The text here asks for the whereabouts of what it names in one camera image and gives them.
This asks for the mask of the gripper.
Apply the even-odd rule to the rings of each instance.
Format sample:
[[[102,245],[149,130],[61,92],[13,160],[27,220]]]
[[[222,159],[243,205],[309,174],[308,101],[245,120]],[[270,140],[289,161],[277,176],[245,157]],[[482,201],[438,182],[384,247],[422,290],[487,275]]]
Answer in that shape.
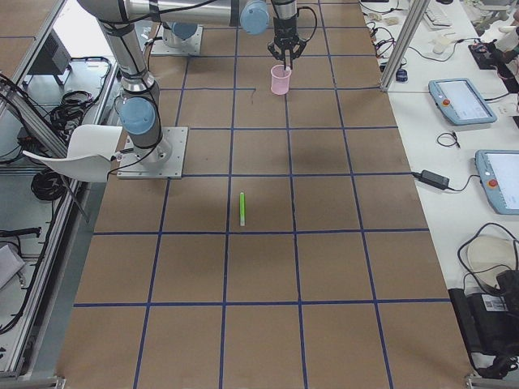
[[[289,55],[289,67],[294,69],[294,61],[299,58],[306,48],[306,40],[298,34],[297,28],[275,28],[273,41],[267,44],[270,54],[283,65]]]

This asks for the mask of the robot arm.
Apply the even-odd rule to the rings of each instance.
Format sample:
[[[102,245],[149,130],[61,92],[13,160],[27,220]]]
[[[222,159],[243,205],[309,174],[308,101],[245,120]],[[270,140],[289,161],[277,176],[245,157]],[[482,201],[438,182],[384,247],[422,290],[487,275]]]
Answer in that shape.
[[[197,32],[198,24],[191,23],[163,23],[162,40],[170,47],[178,46],[191,39]]]
[[[147,164],[169,157],[159,114],[160,88],[148,69],[135,25],[150,20],[171,49],[191,43],[203,24],[240,27],[258,35],[268,26],[274,37],[269,53],[285,67],[293,65],[307,46],[298,34],[299,9],[295,1],[82,1],[80,5],[100,24],[122,74],[122,103],[118,116],[133,143],[135,157]]]

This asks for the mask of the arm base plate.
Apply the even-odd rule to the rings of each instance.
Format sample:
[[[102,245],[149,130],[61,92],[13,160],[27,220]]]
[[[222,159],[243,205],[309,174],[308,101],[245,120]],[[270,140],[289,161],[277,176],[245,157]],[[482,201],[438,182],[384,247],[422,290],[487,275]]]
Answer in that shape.
[[[199,56],[202,42],[203,26],[196,24],[196,30],[186,28],[186,24],[162,24],[153,42],[152,56]]]
[[[122,155],[117,176],[121,179],[180,179],[187,137],[188,128],[185,126],[163,126],[162,141],[149,156],[145,156],[148,151],[135,147],[128,135],[125,148],[132,148],[132,151]]]

